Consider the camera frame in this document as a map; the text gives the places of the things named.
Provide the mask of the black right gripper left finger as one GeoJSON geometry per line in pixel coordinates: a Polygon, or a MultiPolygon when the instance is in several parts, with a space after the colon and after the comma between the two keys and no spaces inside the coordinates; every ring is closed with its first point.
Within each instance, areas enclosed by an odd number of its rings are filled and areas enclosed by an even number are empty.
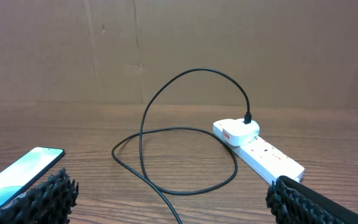
{"type": "Polygon", "coordinates": [[[0,224],[68,224],[79,185],[66,169],[0,207],[0,224]]]}

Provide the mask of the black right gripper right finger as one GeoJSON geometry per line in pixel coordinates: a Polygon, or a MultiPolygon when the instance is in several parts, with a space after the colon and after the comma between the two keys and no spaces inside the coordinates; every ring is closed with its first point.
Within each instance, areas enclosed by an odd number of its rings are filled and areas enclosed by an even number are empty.
{"type": "Polygon", "coordinates": [[[278,224],[358,224],[358,214],[281,175],[268,188],[267,207],[278,224]]]}

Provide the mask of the smartphone with teal screen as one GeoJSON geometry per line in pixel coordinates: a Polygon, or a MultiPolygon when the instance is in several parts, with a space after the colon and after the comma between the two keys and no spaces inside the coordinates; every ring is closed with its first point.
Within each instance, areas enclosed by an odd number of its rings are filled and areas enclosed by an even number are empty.
{"type": "Polygon", "coordinates": [[[35,147],[1,171],[0,207],[26,191],[64,155],[63,149],[35,147]]]}

